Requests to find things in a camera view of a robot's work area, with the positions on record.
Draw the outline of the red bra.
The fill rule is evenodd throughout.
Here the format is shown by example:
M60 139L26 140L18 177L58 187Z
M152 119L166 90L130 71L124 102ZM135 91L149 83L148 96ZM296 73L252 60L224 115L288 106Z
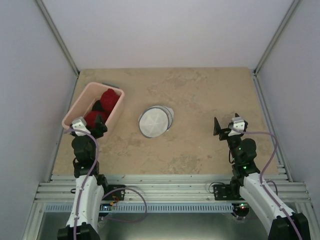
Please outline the red bra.
M100 111L90 111L85 117L85 121L87 123L87 127L92 129L95 128L95 120L97 115L101 115L103 120L106 122L108 117L110 116L113 108L115 107L116 103L118 102L120 96L113 89L108 89L105 91L101 98L100 102L104 109L104 112Z

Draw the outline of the white mesh laundry bag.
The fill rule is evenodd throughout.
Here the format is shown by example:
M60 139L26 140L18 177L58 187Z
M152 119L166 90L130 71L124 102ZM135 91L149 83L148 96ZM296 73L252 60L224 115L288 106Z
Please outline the white mesh laundry bag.
M172 108L154 105L142 112L138 118L140 133L148 139L156 138L170 129L174 120Z

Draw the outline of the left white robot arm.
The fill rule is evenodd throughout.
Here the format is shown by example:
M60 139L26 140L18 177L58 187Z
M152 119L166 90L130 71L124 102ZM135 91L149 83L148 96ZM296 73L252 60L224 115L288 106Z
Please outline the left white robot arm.
M57 239L99 240L99 207L110 188L105 176L99 174L98 142L82 116L74 119L66 132L74 135L71 146L76 187L71 214L66 226L58 230Z

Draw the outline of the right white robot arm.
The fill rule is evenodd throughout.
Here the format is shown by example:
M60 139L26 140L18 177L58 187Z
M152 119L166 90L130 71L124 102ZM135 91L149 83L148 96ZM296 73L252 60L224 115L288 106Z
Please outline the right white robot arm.
M251 208L264 226L270 240L309 240L311 233L307 217L296 213L278 196L277 187L271 188L255 163L257 145L251 138L242 138L247 133L248 123L238 114L226 128L221 128L214 119L213 135L226 141L228 157L232 167L229 184L213 182L208 190L217 201L244 200L237 206L233 215L245 219Z

